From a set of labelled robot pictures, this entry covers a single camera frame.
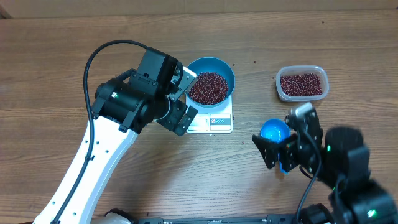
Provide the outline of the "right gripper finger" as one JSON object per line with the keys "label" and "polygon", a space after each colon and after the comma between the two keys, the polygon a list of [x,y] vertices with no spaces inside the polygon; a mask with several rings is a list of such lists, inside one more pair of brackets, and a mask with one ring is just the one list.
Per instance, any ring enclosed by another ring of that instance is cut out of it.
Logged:
{"label": "right gripper finger", "polygon": [[261,153],[266,167],[272,169],[279,161],[280,144],[255,134],[252,135],[252,141]]}
{"label": "right gripper finger", "polygon": [[295,115],[287,115],[285,117],[285,123],[294,131],[298,131],[300,129],[300,118],[296,117]]}

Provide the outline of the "blue plastic scoop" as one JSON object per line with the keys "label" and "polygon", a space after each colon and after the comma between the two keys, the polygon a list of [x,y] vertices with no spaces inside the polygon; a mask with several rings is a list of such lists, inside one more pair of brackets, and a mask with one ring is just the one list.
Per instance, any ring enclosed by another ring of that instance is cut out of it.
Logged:
{"label": "blue plastic scoop", "polygon": [[[281,143],[290,136],[290,129],[283,121],[279,119],[270,119],[263,124],[260,136],[271,141]],[[281,168],[282,163],[278,161],[277,164],[279,165],[280,171],[284,174],[287,174],[287,171]]]}

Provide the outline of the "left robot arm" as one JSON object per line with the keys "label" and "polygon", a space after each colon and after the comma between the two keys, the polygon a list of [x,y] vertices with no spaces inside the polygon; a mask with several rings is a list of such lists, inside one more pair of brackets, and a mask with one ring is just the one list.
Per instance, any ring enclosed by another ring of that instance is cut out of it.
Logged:
{"label": "left robot arm", "polygon": [[185,134],[198,111],[179,97],[196,80],[176,58],[148,48],[138,69],[102,83],[78,152],[35,223],[89,223],[114,169],[147,124]]}

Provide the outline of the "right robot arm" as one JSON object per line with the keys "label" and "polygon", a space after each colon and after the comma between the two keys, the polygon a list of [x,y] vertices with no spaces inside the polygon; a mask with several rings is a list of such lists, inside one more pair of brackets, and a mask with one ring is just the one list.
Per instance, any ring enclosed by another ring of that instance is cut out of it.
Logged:
{"label": "right robot arm", "polygon": [[267,168],[277,163],[286,172],[300,167],[310,185],[320,181],[332,189],[332,211],[300,202],[293,223],[397,223],[393,196],[370,178],[370,151],[360,130],[337,126],[324,132],[315,113],[289,115],[285,122],[295,132],[280,142],[252,135]]}

